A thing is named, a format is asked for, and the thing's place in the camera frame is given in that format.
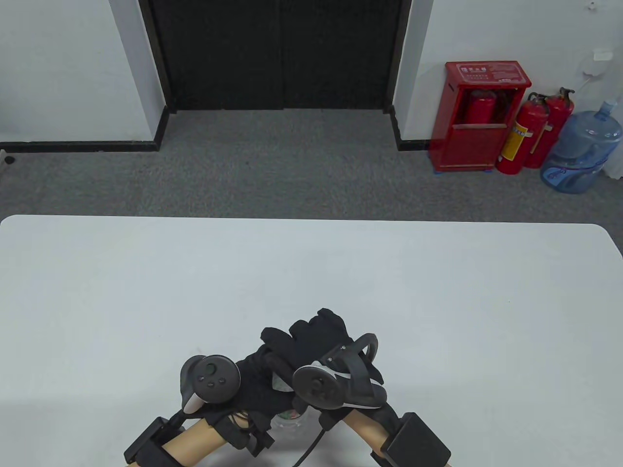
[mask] yellow label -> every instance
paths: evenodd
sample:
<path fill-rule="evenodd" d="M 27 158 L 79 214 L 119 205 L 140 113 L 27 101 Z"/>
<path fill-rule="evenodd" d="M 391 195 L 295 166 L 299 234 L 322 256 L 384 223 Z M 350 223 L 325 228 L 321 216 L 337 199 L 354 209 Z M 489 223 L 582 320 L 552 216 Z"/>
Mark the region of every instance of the yellow label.
<path fill-rule="evenodd" d="M 506 144 L 502 148 L 502 157 L 512 161 L 519 151 L 519 147 L 523 143 L 523 138 L 528 135 L 528 129 L 525 126 L 521 126 L 519 123 L 515 123 L 513 130 L 508 135 Z"/>

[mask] doorway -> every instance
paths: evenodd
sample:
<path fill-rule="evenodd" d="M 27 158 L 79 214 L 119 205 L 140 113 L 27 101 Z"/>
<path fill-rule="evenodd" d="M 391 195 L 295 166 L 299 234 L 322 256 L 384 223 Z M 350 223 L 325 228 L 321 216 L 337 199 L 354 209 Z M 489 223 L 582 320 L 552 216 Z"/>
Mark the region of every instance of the doorway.
<path fill-rule="evenodd" d="M 380 109 L 401 2 L 150 0 L 149 8 L 177 109 Z"/>

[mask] mannequin arm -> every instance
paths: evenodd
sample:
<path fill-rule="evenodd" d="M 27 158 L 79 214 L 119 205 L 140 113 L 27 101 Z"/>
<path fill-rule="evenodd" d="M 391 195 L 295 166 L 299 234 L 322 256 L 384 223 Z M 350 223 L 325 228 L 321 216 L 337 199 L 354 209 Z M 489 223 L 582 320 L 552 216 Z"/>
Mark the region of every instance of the mannequin arm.
<path fill-rule="evenodd" d="M 234 420 L 242 428 L 249 426 L 243 418 L 234 417 Z M 193 467 L 208 454 L 226 444 L 225 439 L 202 418 L 165 444 L 163 448 L 184 467 Z M 134 462 L 129 467 L 140 466 Z"/>
<path fill-rule="evenodd" d="M 383 458 L 385 457 L 381 452 L 381 447 L 387 438 L 389 438 L 389 433 L 385 431 L 385 428 L 383 428 L 380 423 L 375 422 L 372 418 L 366 417 L 357 410 L 353 410 L 345 416 L 344 422 L 372 448 L 376 455 Z"/>
<path fill-rule="evenodd" d="M 245 427 L 246 420 L 235 417 L 236 423 L 240 427 Z M 344 422 L 363 439 L 372 450 L 380 457 L 381 447 L 389 438 L 385 429 L 371 418 L 366 417 L 361 412 L 353 410 L 345 418 Z M 207 424 L 203 419 L 188 428 L 182 434 L 176 436 L 163 446 L 176 461 L 184 467 L 193 467 L 204 457 L 213 453 L 227 442 L 218 432 Z M 140 467 L 136 462 L 129 467 Z"/>

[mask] fire extinguisher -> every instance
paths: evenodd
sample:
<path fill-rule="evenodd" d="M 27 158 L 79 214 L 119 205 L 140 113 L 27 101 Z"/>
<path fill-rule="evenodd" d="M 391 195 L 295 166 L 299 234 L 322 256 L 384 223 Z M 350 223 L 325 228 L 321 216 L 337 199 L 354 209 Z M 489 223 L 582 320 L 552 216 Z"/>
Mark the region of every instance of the fire extinguisher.
<path fill-rule="evenodd" d="M 476 89 L 469 96 L 469 106 L 465 115 L 465 123 L 491 123 L 496 102 L 495 92 L 486 89 Z"/>
<path fill-rule="evenodd" d="M 573 89 L 560 88 L 558 94 L 549 96 L 546 99 L 549 107 L 547 124 L 543 130 L 541 141 L 537 143 L 535 150 L 528 155 L 528 158 L 523 164 L 524 167 L 539 169 L 543 165 L 551 148 L 553 148 L 554 144 L 558 141 L 560 131 L 575 109 L 574 103 L 569 98 L 569 94 L 574 92 Z"/>
<path fill-rule="evenodd" d="M 521 106 L 515 126 L 509 133 L 495 164 L 503 174 L 518 174 L 530 151 L 536 147 L 549 117 L 546 99 L 547 96 L 533 92 L 528 96 L 528 101 Z"/>

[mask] white table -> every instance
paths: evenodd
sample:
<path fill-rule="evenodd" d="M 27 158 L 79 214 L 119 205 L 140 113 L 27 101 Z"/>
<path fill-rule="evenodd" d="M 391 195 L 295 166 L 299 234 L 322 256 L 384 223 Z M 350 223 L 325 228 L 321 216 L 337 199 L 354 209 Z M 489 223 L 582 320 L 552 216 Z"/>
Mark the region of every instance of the white table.
<path fill-rule="evenodd" d="M 322 308 L 375 332 L 399 414 L 456 467 L 620 463 L 623 260 L 595 225 L 14 216 L 0 225 L 0 456 L 111 467 L 197 353 Z M 289 467 L 315 436 L 253 460 Z M 336 427 L 309 467 L 373 467 Z"/>

